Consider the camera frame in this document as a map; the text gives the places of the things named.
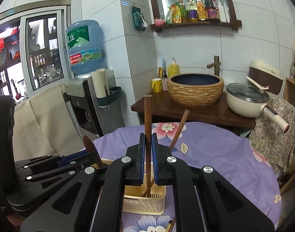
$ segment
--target yellow dish soap bottle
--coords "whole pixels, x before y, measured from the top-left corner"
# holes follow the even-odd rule
[[[168,77],[172,77],[174,75],[180,74],[180,68],[177,65],[177,63],[174,60],[174,57],[172,59],[172,64],[168,67]]]

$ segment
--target yellow cup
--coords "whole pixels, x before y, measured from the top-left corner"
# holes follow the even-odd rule
[[[163,90],[162,84],[161,84],[161,78],[154,78],[152,81],[152,89],[153,92],[161,92]]]

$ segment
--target pink bowl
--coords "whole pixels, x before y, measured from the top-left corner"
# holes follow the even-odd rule
[[[156,20],[154,20],[154,24],[156,27],[163,26],[163,25],[165,25],[165,20],[164,19],[156,19]]]

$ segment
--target glass lid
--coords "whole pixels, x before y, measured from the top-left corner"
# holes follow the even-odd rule
[[[227,86],[227,91],[231,95],[251,102],[265,103],[269,100],[269,95],[267,92],[260,92],[257,87],[249,86],[247,84],[229,84]]]

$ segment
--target vessel sink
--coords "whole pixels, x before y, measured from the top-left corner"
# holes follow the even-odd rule
[[[215,103],[224,89],[224,80],[216,75],[201,73],[179,74],[167,79],[172,99],[188,107]]]

